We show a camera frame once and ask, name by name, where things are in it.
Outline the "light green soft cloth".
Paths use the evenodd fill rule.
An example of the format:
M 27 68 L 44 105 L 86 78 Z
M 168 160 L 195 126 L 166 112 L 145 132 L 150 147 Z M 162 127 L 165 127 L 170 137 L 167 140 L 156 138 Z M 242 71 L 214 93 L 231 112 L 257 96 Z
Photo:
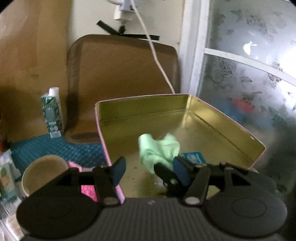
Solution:
M 160 163 L 173 170 L 173 159 L 178 156 L 180 144 L 177 139 L 167 133 L 161 140 L 154 140 L 152 135 L 145 133 L 138 138 L 139 162 L 155 174 L 154 165 Z

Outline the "small blue packet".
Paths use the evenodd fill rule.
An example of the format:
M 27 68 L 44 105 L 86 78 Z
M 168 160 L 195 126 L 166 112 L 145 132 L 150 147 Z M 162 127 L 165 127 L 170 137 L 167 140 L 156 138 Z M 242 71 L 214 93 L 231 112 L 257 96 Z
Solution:
M 189 153 L 181 153 L 181 156 L 194 164 L 205 164 L 206 161 L 202 156 L 201 152 L 189 152 Z

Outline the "gold metal tin box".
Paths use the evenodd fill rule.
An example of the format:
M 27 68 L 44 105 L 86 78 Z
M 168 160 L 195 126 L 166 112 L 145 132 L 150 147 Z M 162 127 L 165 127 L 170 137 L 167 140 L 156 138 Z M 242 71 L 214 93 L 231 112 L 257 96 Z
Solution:
M 126 172 L 116 187 L 121 201 L 165 196 L 161 179 L 139 162 L 138 137 L 145 133 L 156 140 L 170 133 L 182 153 L 200 152 L 209 164 L 227 162 L 248 169 L 265 151 L 247 129 L 189 94 L 104 100 L 96 104 L 95 114 L 107 163 L 126 159 Z

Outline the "beige paper cup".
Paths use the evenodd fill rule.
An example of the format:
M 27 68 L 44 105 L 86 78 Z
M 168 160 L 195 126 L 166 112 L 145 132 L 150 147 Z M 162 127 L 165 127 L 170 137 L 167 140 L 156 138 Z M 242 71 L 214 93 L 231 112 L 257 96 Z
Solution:
M 69 168 L 57 155 L 40 157 L 29 164 L 22 176 L 22 188 L 28 197 Z

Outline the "teal quilted mat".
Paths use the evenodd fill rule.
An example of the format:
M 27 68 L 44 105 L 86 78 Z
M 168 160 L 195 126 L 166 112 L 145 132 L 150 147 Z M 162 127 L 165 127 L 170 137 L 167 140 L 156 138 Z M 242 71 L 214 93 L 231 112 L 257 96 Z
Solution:
M 100 143 L 72 144 L 64 138 L 50 138 L 48 134 L 11 143 L 10 150 L 13 162 L 21 173 L 30 163 L 47 155 L 57 155 L 85 168 L 106 164 Z

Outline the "green white drink carton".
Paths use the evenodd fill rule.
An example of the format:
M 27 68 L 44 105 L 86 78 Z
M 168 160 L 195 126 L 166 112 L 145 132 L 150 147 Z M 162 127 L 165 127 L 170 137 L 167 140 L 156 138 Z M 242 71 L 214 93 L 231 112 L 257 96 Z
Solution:
M 60 138 L 64 132 L 64 120 L 59 88 L 51 87 L 41 96 L 42 112 L 51 138 Z

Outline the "frosted glass window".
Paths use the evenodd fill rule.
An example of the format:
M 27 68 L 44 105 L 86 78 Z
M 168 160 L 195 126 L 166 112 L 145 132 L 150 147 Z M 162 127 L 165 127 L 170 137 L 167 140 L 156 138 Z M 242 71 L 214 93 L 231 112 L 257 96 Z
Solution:
M 184 1 L 181 90 L 240 123 L 266 147 L 255 168 L 295 195 L 295 5 Z

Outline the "black tape strip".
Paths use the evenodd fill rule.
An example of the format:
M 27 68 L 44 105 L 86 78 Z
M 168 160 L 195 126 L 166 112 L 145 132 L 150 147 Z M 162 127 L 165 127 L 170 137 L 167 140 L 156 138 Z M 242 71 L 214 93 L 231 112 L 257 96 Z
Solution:
M 102 28 L 105 32 L 107 32 L 109 35 L 116 35 L 121 37 L 128 37 L 133 39 L 143 39 L 147 40 L 147 36 L 145 34 L 126 34 L 125 33 L 125 25 L 121 25 L 118 30 L 115 30 L 110 25 L 106 24 L 102 20 L 99 20 L 96 23 L 97 26 Z

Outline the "wooden board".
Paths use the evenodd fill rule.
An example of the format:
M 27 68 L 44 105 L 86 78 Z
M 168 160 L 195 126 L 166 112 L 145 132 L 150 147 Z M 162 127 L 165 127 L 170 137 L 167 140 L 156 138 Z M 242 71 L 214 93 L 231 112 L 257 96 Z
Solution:
M 47 133 L 49 88 L 66 103 L 70 10 L 71 1 L 13 1 L 1 13 L 1 114 L 11 142 Z

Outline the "white wall plug adapter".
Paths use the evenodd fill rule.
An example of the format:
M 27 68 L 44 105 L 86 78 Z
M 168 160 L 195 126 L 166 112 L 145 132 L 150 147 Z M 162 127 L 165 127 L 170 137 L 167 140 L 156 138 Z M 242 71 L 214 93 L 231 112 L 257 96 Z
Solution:
M 121 25 L 124 25 L 132 20 L 133 15 L 135 14 L 134 8 L 137 8 L 138 11 L 142 6 L 142 1 L 132 1 L 130 0 L 107 0 L 109 3 L 116 5 L 113 18 L 116 21 L 119 21 Z

